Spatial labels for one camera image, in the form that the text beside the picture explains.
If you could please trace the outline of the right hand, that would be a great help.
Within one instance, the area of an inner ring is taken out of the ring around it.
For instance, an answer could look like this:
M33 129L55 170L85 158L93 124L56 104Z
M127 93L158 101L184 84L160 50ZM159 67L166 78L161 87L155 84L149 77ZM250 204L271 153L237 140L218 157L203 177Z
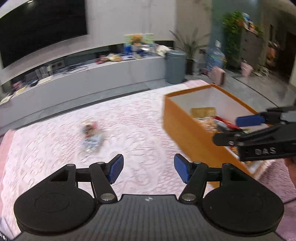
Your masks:
M288 169L290 179L293 185L296 187L296 164L292 158L285 158L284 161L285 161L285 166Z

